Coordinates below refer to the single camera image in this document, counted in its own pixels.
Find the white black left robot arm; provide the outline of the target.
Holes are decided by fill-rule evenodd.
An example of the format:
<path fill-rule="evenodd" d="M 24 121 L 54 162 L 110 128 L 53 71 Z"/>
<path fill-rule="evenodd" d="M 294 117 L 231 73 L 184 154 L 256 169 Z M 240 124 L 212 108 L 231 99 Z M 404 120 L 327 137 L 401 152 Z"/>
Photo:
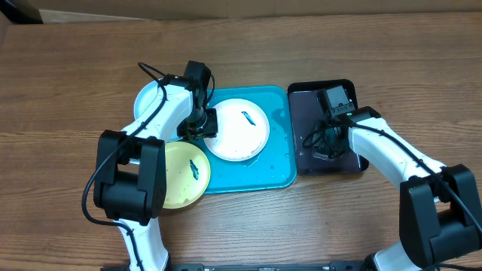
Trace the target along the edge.
<path fill-rule="evenodd" d="M 213 138 L 215 110 L 206 106 L 214 81 L 210 70 L 155 78 L 154 99 L 121 131 L 99 137 L 96 169 L 84 188 L 81 208 L 94 224 L 118 228 L 130 256 L 130 270 L 167 270 L 158 217 L 166 199 L 166 143 Z"/>

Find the white plate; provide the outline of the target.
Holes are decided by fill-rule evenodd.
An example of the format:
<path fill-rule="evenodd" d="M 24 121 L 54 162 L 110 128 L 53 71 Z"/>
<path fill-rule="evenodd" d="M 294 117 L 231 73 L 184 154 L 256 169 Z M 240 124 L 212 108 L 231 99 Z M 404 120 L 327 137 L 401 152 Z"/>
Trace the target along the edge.
<path fill-rule="evenodd" d="M 249 160 L 267 144 L 270 125 L 267 115 L 247 99 L 227 99 L 214 106 L 218 132 L 205 138 L 206 147 L 218 158 L 231 162 Z"/>

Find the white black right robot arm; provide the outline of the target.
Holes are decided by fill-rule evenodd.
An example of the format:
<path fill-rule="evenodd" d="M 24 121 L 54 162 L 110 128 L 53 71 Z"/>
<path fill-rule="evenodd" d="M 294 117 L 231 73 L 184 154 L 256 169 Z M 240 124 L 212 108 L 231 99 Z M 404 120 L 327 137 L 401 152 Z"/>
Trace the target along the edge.
<path fill-rule="evenodd" d="M 436 270 L 481 249 L 481 203 L 472 171 L 418 151 L 371 107 L 328 110 L 302 145 L 321 145 L 329 158 L 353 152 L 398 189 L 399 240 L 368 256 L 364 270 Z"/>

